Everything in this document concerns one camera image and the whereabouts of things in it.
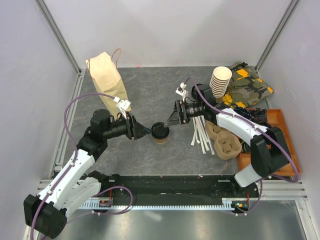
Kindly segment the black plastic cup lid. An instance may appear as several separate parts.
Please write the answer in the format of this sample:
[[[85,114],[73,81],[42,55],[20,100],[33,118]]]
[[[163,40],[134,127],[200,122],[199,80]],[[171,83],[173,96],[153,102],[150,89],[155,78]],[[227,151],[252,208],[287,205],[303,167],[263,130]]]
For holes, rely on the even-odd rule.
[[[151,135],[157,140],[166,139],[170,134],[169,127],[165,126],[164,122],[156,122],[151,127]]]

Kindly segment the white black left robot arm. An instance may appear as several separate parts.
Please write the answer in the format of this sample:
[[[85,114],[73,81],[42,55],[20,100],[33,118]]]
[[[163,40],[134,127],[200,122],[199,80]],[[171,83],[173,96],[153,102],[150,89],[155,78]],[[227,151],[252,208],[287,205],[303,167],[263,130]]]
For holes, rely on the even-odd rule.
[[[129,112],[115,119],[107,109],[96,110],[67,164],[40,193],[29,194],[23,201],[25,223],[46,237],[56,238],[68,217],[86,200],[109,193],[110,185],[102,179],[87,177],[77,184],[107,149],[108,140],[119,136],[137,140],[150,132]]]

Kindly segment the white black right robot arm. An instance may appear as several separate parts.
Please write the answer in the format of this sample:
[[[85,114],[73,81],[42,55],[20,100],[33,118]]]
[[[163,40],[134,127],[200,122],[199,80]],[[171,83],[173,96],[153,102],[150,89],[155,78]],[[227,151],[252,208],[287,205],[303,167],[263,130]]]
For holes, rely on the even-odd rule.
[[[226,104],[217,103],[207,85],[193,87],[194,101],[174,102],[173,112],[166,126],[183,125],[193,117],[205,120],[230,131],[250,147],[250,164],[235,174],[229,191],[235,197],[242,196],[247,186],[265,179],[293,162],[283,131],[277,127],[259,125],[238,114]]]

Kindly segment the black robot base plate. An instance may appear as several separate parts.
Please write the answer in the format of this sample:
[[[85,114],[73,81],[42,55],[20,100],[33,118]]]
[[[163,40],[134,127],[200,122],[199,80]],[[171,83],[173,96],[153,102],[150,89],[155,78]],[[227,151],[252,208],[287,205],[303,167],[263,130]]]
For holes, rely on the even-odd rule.
[[[257,198],[258,187],[237,184],[233,175],[105,175],[98,171],[88,174],[101,183],[101,189],[121,186],[132,191],[134,196],[159,196],[160,194],[187,194],[213,198]]]

